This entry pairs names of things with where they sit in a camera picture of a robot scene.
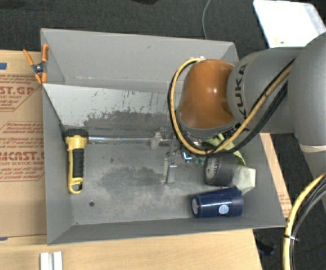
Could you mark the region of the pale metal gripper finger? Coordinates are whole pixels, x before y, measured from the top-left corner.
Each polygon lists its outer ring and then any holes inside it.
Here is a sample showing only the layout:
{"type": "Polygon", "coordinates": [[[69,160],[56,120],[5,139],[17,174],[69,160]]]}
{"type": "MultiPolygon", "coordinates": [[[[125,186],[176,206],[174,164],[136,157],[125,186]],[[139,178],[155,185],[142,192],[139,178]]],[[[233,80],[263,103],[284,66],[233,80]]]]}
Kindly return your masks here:
{"type": "Polygon", "coordinates": [[[156,132],[155,136],[150,139],[150,149],[156,150],[160,144],[160,142],[163,141],[163,136],[161,132],[156,132]]]}
{"type": "Polygon", "coordinates": [[[165,183],[171,184],[175,182],[177,164],[173,158],[165,158],[164,160],[164,172],[165,172],[165,183]]]}

